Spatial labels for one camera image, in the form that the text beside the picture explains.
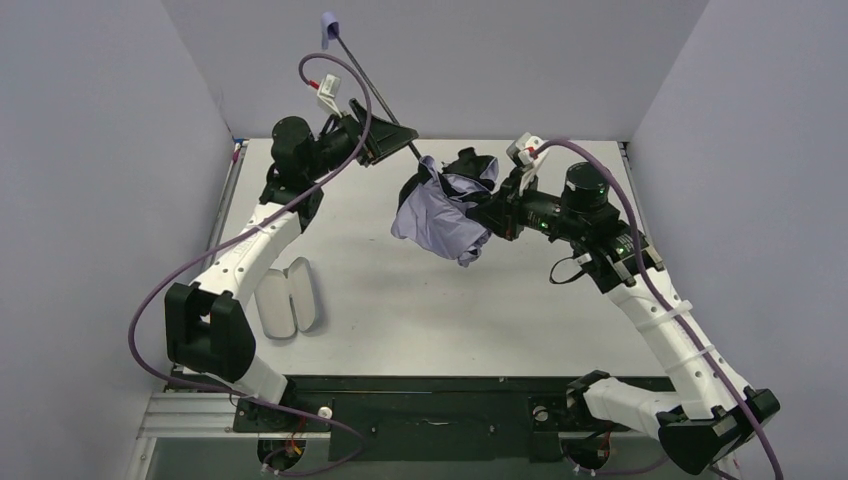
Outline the lavender umbrella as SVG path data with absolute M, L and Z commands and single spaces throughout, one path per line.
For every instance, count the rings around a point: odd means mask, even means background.
M 493 195 L 498 160 L 470 147 L 461 150 L 453 162 L 440 165 L 433 157 L 421 154 L 413 143 L 409 149 L 418 167 L 399 192 L 391 235 L 462 267 L 469 266 L 481 255 L 491 231 L 466 213 Z

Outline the lavender umbrella case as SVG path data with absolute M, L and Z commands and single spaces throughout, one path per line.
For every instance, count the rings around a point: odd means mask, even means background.
M 284 270 L 269 269 L 254 291 L 260 324 L 271 340 L 313 330 L 321 318 L 310 262 L 298 257 Z

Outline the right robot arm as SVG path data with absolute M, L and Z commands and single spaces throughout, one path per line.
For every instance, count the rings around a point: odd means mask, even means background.
M 593 371 L 566 391 L 571 417 L 645 434 L 689 474 L 731 478 L 733 454 L 764 439 L 779 401 L 728 364 L 679 297 L 630 202 L 612 204 L 612 196 L 622 196 L 620 185 L 590 162 L 568 168 L 557 196 L 539 191 L 529 168 L 520 167 L 468 216 L 506 240 L 532 229 L 566 241 L 581 273 L 627 316 L 672 384 L 669 392 L 653 392 Z

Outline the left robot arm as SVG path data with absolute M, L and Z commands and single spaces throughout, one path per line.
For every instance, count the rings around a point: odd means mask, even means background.
M 375 165 L 412 144 L 418 132 L 371 113 L 356 99 L 331 111 L 315 133 L 299 116 L 271 133 L 272 162 L 251 216 L 214 262 L 188 284 L 165 292 L 166 352 L 174 363 L 206 374 L 268 408 L 288 405 L 294 386 L 260 357 L 245 304 L 283 250 L 305 232 L 323 187 L 346 166 Z

